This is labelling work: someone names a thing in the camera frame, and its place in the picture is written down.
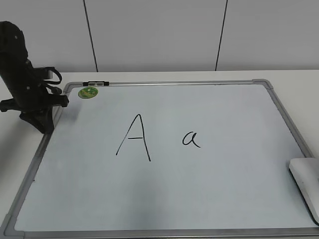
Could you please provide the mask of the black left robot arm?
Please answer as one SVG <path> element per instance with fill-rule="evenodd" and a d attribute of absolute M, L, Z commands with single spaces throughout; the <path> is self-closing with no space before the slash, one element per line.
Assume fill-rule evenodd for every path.
<path fill-rule="evenodd" d="M 51 134 L 53 107 L 69 103 L 58 87 L 62 76 L 55 67 L 33 67 L 23 32 L 9 21 L 0 23 L 0 76 L 12 96 L 1 101 L 1 112 L 19 111 L 22 120 Z"/>

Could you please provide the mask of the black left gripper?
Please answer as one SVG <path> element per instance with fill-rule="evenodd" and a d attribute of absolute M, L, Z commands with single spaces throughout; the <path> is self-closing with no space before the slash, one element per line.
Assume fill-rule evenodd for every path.
<path fill-rule="evenodd" d="M 0 102 L 0 111 L 20 111 L 20 119 L 34 126 L 42 134 L 54 130 L 53 107 L 67 107 L 69 100 L 57 87 L 62 81 L 55 67 L 33 68 L 29 61 L 1 60 L 0 76 L 11 99 Z"/>

